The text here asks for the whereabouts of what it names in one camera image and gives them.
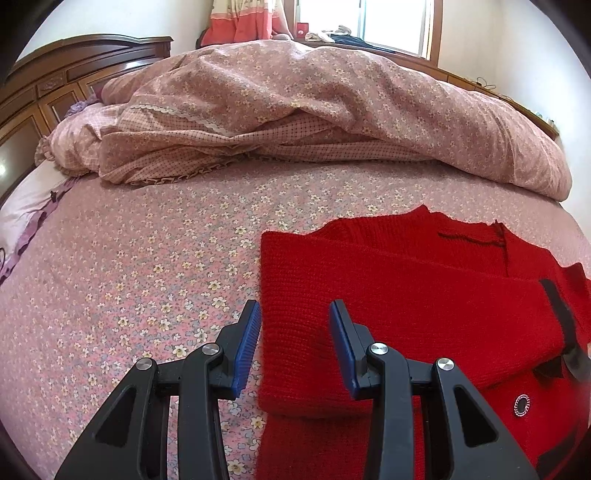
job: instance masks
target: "red knit fabric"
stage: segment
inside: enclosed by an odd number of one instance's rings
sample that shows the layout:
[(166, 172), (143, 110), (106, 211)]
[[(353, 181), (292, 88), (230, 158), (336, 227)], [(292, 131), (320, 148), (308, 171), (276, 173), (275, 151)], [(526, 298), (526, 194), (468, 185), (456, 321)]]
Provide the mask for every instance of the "red knit fabric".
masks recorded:
[[(362, 477), (371, 403), (353, 402), (343, 386), (327, 328), (334, 299), (407, 358), (453, 358), (533, 464), (576, 426), (580, 438), (586, 387), (532, 372), (564, 347), (541, 278), (556, 283), (586, 345), (589, 289), (580, 264), (561, 268), (501, 224), (461, 223), (421, 207), (336, 220), (306, 236), (265, 233), (259, 402), (269, 416), (257, 478)], [(522, 393), (531, 408), (518, 418), (513, 405)], [(418, 412), (415, 424), (422, 478)]]

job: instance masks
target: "metal screw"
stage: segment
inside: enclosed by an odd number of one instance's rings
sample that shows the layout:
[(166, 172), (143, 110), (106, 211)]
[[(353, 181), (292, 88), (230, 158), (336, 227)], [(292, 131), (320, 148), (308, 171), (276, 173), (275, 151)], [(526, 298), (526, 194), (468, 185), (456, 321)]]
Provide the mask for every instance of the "metal screw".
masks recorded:
[(206, 343), (201, 347), (201, 351), (205, 355), (215, 355), (220, 351), (220, 346), (216, 343)]
[(454, 367), (453, 360), (449, 358), (440, 358), (437, 360), (437, 366), (441, 368), (441, 370), (449, 371)]
[(372, 343), (369, 349), (372, 351), (372, 353), (375, 353), (376, 355), (383, 355), (386, 352), (388, 352), (388, 345), (379, 342)]
[(152, 360), (149, 358), (140, 358), (136, 363), (135, 366), (138, 370), (147, 370), (148, 368), (152, 367)]

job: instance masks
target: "black stripe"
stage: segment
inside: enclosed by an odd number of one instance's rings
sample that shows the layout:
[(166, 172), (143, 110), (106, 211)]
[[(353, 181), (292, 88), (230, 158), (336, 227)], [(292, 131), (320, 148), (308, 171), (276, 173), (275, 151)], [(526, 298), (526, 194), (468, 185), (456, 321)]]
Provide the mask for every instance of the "black stripe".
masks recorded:
[(591, 360), (587, 356), (577, 341), (577, 333), (574, 326), (574, 317), (569, 306), (560, 297), (560, 293), (554, 283), (543, 278), (540, 284), (544, 288), (550, 306), (564, 336), (564, 349), (562, 350), (562, 359), (569, 369), (572, 376), (579, 382), (588, 382), (591, 379)]
[(574, 448), (576, 436), (577, 427), (557, 446), (540, 455), (538, 462), (535, 464), (535, 471), (538, 472), (541, 480), (544, 480), (544, 478), (556, 470), (556, 467), (568, 457), (570, 451)]
[(534, 368), (534, 373), (546, 378), (564, 378), (562, 373), (562, 357), (557, 356)]

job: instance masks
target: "window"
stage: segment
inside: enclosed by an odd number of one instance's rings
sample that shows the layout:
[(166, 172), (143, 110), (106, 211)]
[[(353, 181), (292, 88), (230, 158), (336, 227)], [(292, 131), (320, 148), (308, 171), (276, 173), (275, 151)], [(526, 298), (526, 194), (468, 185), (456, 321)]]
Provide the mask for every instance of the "window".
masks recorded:
[(295, 0), (311, 32), (349, 27), (352, 35), (437, 64), (442, 0)]

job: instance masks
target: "floral bedsheet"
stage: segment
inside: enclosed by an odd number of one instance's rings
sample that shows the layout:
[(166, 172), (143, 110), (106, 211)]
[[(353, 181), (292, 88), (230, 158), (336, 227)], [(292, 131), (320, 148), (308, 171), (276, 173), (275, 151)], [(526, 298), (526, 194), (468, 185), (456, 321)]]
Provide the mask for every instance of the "floral bedsheet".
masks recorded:
[[(309, 232), (338, 217), (420, 204), (468, 222), (499, 220), (562, 264), (582, 261), (591, 275), (591, 247), (558, 203), (437, 162), (252, 160), (142, 188), (86, 177), (0, 288), (0, 418), (41, 478), (53, 478), (138, 358), (184, 358), (258, 297), (264, 230)], [(257, 353), (240, 399), (220, 402), (231, 478), (254, 477), (265, 427), (260, 380)], [(177, 409), (173, 399), (171, 479)]]

